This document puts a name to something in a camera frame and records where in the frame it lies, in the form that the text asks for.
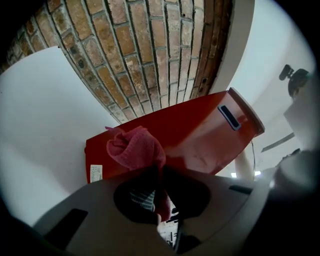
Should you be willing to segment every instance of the black slot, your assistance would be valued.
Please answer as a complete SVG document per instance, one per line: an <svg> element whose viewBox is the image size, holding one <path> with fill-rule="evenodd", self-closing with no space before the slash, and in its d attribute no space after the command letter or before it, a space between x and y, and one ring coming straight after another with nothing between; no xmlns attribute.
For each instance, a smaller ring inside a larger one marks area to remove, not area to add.
<svg viewBox="0 0 320 256"><path fill-rule="evenodd" d="M229 109L225 105L218 106L218 110L221 112L221 114L224 116L224 118L228 121L231 128L233 130L238 130L241 127L241 124L238 122L238 120L231 114Z"/></svg>
<svg viewBox="0 0 320 256"><path fill-rule="evenodd" d="M231 185L229 189L246 195L250 195L252 192L252 188L239 185Z"/></svg>

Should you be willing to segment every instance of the white wall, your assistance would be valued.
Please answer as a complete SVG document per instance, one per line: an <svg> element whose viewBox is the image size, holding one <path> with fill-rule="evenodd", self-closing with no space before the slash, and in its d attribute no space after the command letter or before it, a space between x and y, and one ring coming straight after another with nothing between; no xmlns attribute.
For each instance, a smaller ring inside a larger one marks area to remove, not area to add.
<svg viewBox="0 0 320 256"><path fill-rule="evenodd" d="M118 122L58 47L0 76L0 188L11 213L33 225L87 183L86 140Z"/></svg>
<svg viewBox="0 0 320 256"><path fill-rule="evenodd" d="M295 71L302 68L313 73L316 68L314 56L291 18L274 1L255 0L248 42L229 87L247 100L265 126L265 132L253 139L257 171L274 167L283 157L301 148L294 137L261 152L293 132L283 115L293 103L288 93L289 80L279 80L286 64ZM251 144L245 152L253 166ZM219 175L230 177L231 172L235 172L234 162Z"/></svg>
<svg viewBox="0 0 320 256"><path fill-rule="evenodd" d="M237 71L248 42L255 0L233 1L227 44L210 94L225 91Z"/></svg>
<svg viewBox="0 0 320 256"><path fill-rule="evenodd" d="M295 26L273 0L255 0L253 20L241 62L228 87L253 104L275 76L292 42Z"/></svg>

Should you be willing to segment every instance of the pink towel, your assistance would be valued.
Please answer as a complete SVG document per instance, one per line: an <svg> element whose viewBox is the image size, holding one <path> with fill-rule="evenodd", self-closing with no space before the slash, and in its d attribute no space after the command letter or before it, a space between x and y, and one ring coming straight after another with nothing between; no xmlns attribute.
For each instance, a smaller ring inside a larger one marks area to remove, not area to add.
<svg viewBox="0 0 320 256"><path fill-rule="evenodd" d="M159 141L146 128L139 126L128 132L119 132L107 142L106 150L112 159L129 171L156 165L161 179L166 155ZM164 189L155 192L154 204L154 212L161 216L161 221L169 220L170 201Z"/></svg>

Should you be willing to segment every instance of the brick wall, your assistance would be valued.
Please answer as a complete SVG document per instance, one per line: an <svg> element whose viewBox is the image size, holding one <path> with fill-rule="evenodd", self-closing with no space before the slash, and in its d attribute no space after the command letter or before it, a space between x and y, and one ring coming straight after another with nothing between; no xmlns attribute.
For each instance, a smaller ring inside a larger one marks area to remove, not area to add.
<svg viewBox="0 0 320 256"><path fill-rule="evenodd" d="M120 123L208 93L231 0L48 0L19 29L1 71L59 46Z"/></svg>

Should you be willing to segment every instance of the red container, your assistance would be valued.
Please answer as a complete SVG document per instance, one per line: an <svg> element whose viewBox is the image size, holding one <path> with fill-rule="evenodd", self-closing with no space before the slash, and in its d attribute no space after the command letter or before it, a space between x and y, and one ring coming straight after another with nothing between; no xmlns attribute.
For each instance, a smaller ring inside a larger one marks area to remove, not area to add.
<svg viewBox="0 0 320 256"><path fill-rule="evenodd" d="M125 132L143 126L158 139L166 164L215 175L234 160L265 128L256 113L231 88L144 115L119 126ZM117 131L105 131L86 141L85 167L102 165L102 178L128 171L107 153L107 141Z"/></svg>

